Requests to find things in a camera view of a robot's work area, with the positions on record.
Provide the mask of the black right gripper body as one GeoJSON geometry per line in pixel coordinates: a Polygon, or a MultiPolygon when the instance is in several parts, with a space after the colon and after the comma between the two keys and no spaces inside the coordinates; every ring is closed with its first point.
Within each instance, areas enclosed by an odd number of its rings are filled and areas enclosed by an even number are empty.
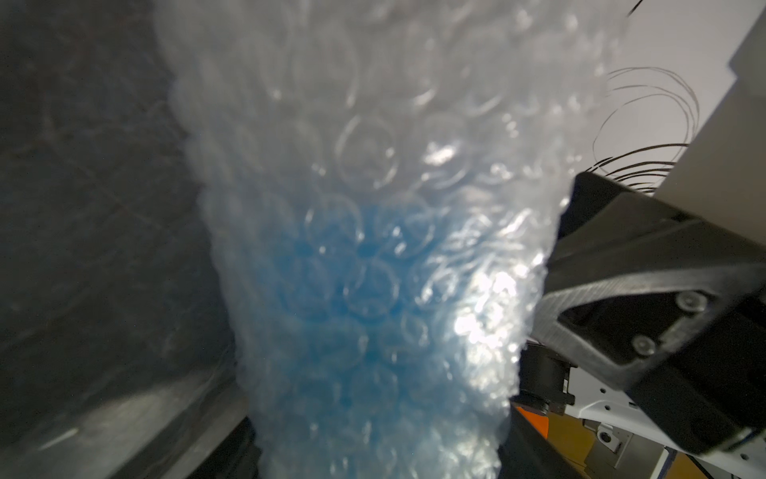
{"type": "Polygon", "coordinates": [[[764,433],[764,301],[740,303],[628,389],[628,397],[692,454],[735,450],[764,433]]]}

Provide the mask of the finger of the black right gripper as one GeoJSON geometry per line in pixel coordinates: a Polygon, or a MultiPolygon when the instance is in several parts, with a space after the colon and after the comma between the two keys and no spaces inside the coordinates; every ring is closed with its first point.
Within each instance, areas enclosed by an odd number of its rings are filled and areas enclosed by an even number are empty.
{"type": "Polygon", "coordinates": [[[532,337],[618,390],[631,389],[695,341],[724,313],[765,287],[765,249],[660,200],[593,173],[574,179],[548,260],[532,337]],[[607,299],[702,293],[699,313],[674,317],[656,352],[620,362],[564,324],[575,307],[607,299]]]}

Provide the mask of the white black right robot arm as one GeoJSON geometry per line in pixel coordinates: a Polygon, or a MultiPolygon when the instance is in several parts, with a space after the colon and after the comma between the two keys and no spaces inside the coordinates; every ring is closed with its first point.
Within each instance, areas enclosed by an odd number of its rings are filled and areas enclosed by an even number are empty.
{"type": "Polygon", "coordinates": [[[573,417],[732,478],[765,474],[765,249],[592,173],[574,180],[533,337],[573,366],[573,417]]]}

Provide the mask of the blue plastic wine glass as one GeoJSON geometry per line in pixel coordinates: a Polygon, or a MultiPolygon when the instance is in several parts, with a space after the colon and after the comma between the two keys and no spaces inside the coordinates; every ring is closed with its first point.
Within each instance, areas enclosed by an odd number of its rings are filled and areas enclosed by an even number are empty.
{"type": "Polygon", "coordinates": [[[486,229],[416,195],[363,207],[330,196],[300,222],[277,211],[239,261],[257,430],[297,422],[353,443],[397,427],[494,433],[519,347],[480,291],[486,229]]]}

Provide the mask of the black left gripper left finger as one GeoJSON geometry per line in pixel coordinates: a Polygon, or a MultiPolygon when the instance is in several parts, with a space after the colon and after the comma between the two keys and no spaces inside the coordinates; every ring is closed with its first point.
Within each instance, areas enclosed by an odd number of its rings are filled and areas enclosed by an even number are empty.
{"type": "Polygon", "coordinates": [[[259,458],[261,450],[255,445],[255,430],[246,418],[189,479],[259,479],[259,458]]]}

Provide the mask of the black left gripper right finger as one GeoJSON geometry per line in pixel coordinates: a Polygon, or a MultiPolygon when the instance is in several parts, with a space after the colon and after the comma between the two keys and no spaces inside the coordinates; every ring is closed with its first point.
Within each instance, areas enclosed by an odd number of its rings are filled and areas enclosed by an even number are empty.
{"type": "Polygon", "coordinates": [[[498,455],[500,479],[582,478],[515,407],[503,425],[498,455]]]}

